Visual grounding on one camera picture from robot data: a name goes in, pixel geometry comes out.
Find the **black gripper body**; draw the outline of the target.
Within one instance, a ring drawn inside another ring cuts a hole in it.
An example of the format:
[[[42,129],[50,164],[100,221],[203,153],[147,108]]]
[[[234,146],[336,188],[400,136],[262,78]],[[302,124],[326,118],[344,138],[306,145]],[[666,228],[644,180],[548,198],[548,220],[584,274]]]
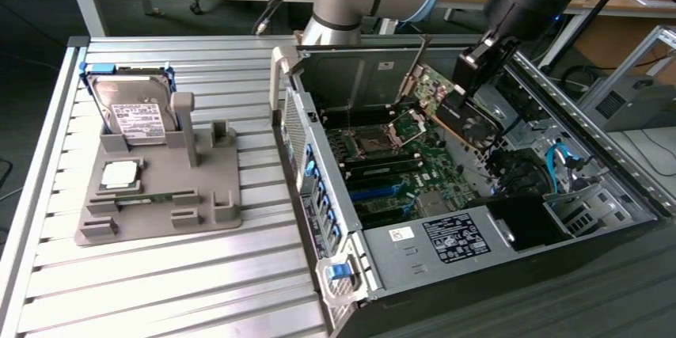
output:
[[[482,43],[507,39],[535,40],[547,30],[571,0],[488,0],[484,15],[488,29]]]

